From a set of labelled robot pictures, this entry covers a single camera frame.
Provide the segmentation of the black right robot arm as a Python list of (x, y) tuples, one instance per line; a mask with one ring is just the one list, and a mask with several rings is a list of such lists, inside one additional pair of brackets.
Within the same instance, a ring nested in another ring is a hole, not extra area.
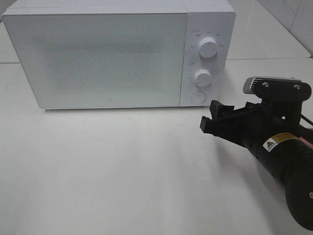
[(246, 148), (285, 189), (288, 209), (303, 228), (313, 229), (313, 150), (302, 140), (300, 125), (289, 124), (269, 106), (247, 102), (245, 107), (213, 100), (211, 118), (200, 128)]

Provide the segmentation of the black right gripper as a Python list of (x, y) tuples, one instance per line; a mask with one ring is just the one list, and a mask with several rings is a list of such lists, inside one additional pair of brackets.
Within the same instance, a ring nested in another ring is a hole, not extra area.
[(212, 100), (212, 119), (202, 116), (200, 129), (247, 148), (266, 169), (303, 168), (299, 133), (302, 102), (263, 100), (234, 107)]

